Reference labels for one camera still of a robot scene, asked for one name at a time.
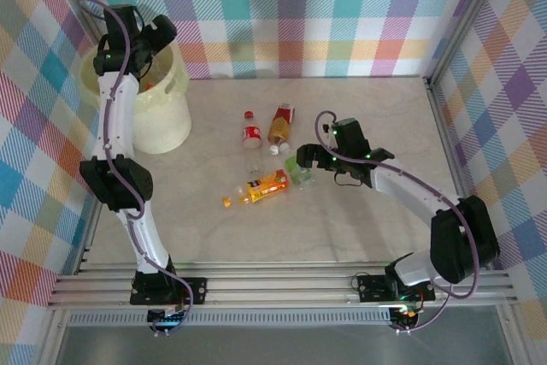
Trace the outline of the green label bottle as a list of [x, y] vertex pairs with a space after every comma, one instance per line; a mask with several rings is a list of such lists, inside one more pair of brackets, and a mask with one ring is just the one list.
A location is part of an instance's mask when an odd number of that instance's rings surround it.
[[300, 190], [311, 186], [315, 181], [311, 169], [301, 167], [296, 156], [285, 159], [285, 171], [291, 183]]

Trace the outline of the red label tea bottle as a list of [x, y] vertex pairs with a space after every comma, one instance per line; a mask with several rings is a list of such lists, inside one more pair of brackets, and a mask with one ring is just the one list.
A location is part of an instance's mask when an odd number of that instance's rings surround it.
[[268, 142], [271, 145], [280, 146], [288, 141], [294, 113], [295, 109], [289, 103], [278, 106], [268, 131]]

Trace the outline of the orange juice bottle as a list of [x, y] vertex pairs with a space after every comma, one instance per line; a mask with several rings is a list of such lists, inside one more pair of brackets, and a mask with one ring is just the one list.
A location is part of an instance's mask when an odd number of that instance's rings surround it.
[[235, 204], [248, 205], [257, 203], [267, 197], [286, 191], [290, 186], [285, 171], [278, 169], [275, 172], [257, 180], [248, 181], [236, 188], [234, 194], [222, 198], [223, 206], [228, 209]]

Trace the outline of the red label cola bottle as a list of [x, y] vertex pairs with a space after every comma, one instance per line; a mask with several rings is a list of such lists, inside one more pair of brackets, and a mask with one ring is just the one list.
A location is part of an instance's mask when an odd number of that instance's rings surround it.
[[256, 122], [254, 113], [250, 110], [244, 112], [242, 147], [244, 150], [246, 172], [252, 178], [256, 178], [263, 171], [262, 133]]

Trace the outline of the pale yellow bin liner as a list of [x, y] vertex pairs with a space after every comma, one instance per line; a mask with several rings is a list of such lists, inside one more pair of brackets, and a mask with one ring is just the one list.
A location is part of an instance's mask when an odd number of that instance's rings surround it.
[[[82, 58], [79, 67], [76, 86], [79, 94], [89, 104], [98, 106], [99, 85], [93, 67], [93, 58], [97, 54], [97, 46], [92, 46]], [[159, 52], [152, 61], [150, 71], [139, 81], [138, 95], [148, 91], [185, 91], [188, 86], [189, 74], [185, 68], [178, 44], [173, 41], [167, 48]]]

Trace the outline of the cream plastic bin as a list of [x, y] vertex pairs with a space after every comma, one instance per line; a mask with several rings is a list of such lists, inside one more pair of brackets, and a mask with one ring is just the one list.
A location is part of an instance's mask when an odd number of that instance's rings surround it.
[[105, 152], [115, 158], [133, 158], [134, 152], [162, 154], [179, 147], [191, 130], [185, 91], [148, 91], [141, 96], [139, 81], [116, 72], [97, 76], [99, 110], [97, 142], [91, 154], [99, 160]]

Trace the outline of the plaid cloth backdrop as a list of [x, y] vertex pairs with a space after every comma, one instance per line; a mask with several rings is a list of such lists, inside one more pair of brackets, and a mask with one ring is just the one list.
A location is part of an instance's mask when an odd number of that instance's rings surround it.
[[0, 364], [28, 363], [91, 211], [97, 133], [76, 74], [90, 39], [68, 0], [0, 0]]
[[488, 208], [534, 358], [547, 365], [547, 0], [485, 0], [437, 94], [465, 184]]
[[101, 0], [166, 15], [193, 79], [424, 74], [468, 0]]

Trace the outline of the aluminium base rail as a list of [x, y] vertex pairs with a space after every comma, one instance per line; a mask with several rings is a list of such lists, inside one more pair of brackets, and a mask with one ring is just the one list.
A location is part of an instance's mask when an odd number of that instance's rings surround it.
[[[362, 303], [347, 269], [282, 268], [207, 270], [202, 309], [343, 308]], [[129, 308], [132, 280], [127, 271], [61, 276], [50, 309]]]

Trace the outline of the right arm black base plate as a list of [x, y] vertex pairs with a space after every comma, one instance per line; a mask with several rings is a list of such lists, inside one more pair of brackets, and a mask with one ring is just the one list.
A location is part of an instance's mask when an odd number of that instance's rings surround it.
[[432, 284], [428, 281], [413, 286], [402, 283], [389, 283], [384, 275], [357, 275], [354, 289], [361, 303], [372, 302], [432, 302], [436, 295]]

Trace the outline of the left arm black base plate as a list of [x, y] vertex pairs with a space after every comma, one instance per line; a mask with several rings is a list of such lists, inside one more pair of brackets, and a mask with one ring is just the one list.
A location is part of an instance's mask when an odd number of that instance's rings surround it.
[[[193, 303], [203, 305], [208, 291], [208, 279], [204, 277], [186, 277], [184, 281], [191, 288]], [[143, 286], [135, 283], [132, 286], [129, 299], [131, 305], [188, 305], [190, 295], [188, 290], [177, 280], [172, 280], [171, 285]]]

